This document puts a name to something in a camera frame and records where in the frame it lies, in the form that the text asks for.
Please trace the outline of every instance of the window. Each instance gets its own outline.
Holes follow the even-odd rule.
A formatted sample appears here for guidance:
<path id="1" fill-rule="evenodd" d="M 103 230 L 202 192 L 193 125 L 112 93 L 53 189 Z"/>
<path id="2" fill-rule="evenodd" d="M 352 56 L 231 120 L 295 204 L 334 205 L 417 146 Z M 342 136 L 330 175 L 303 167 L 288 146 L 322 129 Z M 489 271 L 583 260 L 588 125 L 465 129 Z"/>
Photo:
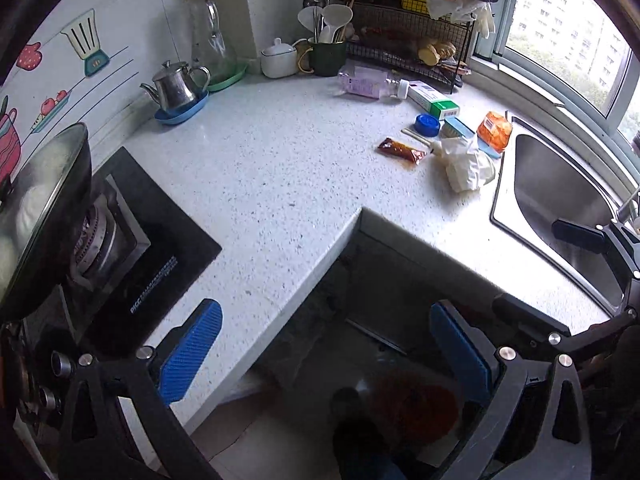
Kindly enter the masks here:
<path id="1" fill-rule="evenodd" d="M 626 136 L 640 130 L 640 61 L 594 0 L 502 1 L 507 19 L 500 23 L 496 17 L 495 37 L 479 41 L 476 52 L 562 99 L 567 111 L 594 132 L 617 138 L 617 130 Z M 520 23 L 529 26 L 523 29 Z M 640 171 L 640 157 L 633 164 Z"/>

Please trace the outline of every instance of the floor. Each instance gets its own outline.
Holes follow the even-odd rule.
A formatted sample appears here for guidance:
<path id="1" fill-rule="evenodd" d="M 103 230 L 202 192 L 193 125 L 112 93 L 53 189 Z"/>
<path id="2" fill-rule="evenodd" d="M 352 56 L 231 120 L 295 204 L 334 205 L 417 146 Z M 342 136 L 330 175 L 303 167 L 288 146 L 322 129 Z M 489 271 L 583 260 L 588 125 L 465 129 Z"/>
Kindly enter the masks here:
<path id="1" fill-rule="evenodd" d="M 334 320 L 292 387 L 218 407 L 193 435 L 194 441 L 223 480 L 337 480 L 328 408 L 332 394 L 354 386 L 367 400 L 372 385 L 398 368 L 420 376 L 423 383 L 449 389 L 462 405 L 453 380 Z M 423 449 L 418 458 L 439 465 L 457 443 L 454 432 Z"/>

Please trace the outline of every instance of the blue saucer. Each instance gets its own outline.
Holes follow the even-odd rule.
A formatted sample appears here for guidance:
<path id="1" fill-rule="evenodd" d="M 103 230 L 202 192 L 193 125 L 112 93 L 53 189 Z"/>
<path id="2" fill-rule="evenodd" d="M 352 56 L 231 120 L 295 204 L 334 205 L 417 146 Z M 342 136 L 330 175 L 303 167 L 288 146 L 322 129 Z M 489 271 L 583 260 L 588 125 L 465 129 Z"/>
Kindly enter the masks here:
<path id="1" fill-rule="evenodd" d="M 191 119 L 195 114 L 197 114 L 202 107 L 207 104 L 207 97 L 209 96 L 209 92 L 204 92 L 200 100 L 194 104 L 191 108 L 189 108 L 186 112 L 181 113 L 178 116 L 171 116 L 164 110 L 158 110 L 154 117 L 156 121 L 160 124 L 165 124 L 167 126 L 174 126 L 176 124 L 183 123 L 184 121 Z"/>

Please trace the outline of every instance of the window frame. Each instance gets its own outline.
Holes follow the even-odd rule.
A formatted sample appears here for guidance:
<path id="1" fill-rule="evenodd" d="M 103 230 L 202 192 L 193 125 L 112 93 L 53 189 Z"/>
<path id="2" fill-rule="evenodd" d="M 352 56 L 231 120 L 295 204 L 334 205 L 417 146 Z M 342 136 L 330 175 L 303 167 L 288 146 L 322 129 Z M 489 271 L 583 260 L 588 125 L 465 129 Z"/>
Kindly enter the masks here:
<path id="1" fill-rule="evenodd" d="M 630 51 L 626 63 L 620 63 L 612 86 L 618 91 L 609 92 L 604 111 L 601 112 L 580 93 L 544 67 L 506 46 L 515 6 L 516 0 L 501 0 L 498 4 L 492 5 L 495 13 L 496 33 L 491 35 L 488 40 L 478 38 L 474 49 L 476 56 L 490 60 L 495 64 L 503 64 L 549 92 L 562 102 L 562 107 L 584 123 L 588 129 L 596 134 L 604 133 L 610 137 L 620 147 L 633 167 L 640 171 L 640 157 L 633 153 L 629 142 L 618 130 L 640 80 L 640 61 L 638 58 Z"/>

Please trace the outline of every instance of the green dish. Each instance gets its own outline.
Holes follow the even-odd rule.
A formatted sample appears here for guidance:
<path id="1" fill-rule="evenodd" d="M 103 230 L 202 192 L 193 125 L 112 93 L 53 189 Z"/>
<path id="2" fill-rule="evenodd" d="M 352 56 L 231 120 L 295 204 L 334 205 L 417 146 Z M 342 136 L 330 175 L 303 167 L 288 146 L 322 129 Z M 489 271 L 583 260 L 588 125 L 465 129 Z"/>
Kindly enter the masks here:
<path id="1" fill-rule="evenodd" d="M 225 88 L 229 88 L 231 85 L 233 85 L 234 83 L 237 83 L 244 77 L 244 73 L 246 72 L 247 67 L 248 67 L 247 63 L 238 64 L 238 72 L 236 72 L 236 75 L 231 76 L 229 79 L 227 79 L 226 81 L 223 81 L 222 83 L 216 83 L 216 84 L 207 86 L 207 90 L 213 93 L 213 92 L 220 92 Z"/>

